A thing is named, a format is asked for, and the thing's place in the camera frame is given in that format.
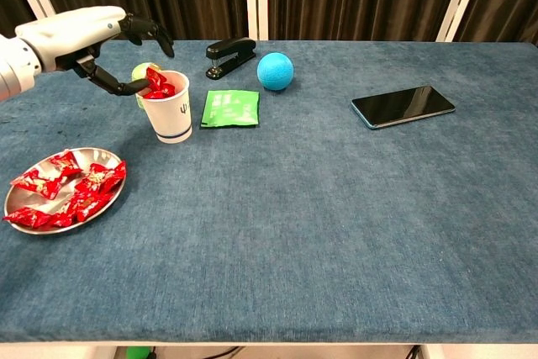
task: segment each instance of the paper cup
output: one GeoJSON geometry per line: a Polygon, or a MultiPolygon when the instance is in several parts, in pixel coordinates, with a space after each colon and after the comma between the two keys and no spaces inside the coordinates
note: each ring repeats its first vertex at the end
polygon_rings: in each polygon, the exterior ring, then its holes
{"type": "MultiPolygon", "coordinates": [[[[183,142],[193,132],[191,121],[191,105],[188,100],[188,79],[178,71],[159,71],[166,82],[174,85],[176,95],[163,99],[140,98],[145,113],[150,119],[151,126],[157,139],[164,143],[183,142]]],[[[139,92],[140,96],[147,94],[149,89],[139,92]]]]}

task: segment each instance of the blue ball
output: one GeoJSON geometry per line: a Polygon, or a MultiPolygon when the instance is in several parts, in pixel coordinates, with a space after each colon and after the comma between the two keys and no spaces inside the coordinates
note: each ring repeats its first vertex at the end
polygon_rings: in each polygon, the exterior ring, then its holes
{"type": "Polygon", "coordinates": [[[293,64],[287,56],[273,52],[261,58],[258,64],[258,80],[267,90],[280,92],[293,79],[293,64]]]}

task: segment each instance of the plate of candy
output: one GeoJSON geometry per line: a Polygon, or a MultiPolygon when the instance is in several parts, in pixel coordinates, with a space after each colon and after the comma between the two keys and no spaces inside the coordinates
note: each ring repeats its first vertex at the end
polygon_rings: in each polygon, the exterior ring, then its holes
{"type": "Polygon", "coordinates": [[[97,218],[124,188],[127,166],[94,147],[67,149],[11,181],[4,220],[29,235],[52,235],[97,218]]]}

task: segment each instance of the phone screen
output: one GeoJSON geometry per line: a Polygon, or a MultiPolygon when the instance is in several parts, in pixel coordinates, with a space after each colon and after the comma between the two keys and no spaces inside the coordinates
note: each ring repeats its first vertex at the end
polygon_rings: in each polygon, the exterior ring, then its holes
{"type": "Polygon", "coordinates": [[[356,98],[353,107],[370,128],[401,124],[454,111],[454,105],[432,86],[421,86],[356,98]]]}

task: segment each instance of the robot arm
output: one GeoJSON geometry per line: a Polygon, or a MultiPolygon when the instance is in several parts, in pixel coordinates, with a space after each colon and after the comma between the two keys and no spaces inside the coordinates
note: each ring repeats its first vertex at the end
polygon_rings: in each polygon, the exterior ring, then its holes
{"type": "Polygon", "coordinates": [[[33,87],[41,72],[70,69],[111,94],[135,94],[149,82],[120,83],[95,63],[101,44],[122,33],[136,45],[142,45],[141,34],[148,34],[174,56],[173,41],[162,26],[115,6],[79,8],[19,25],[15,38],[0,35],[0,101],[33,87]]]}

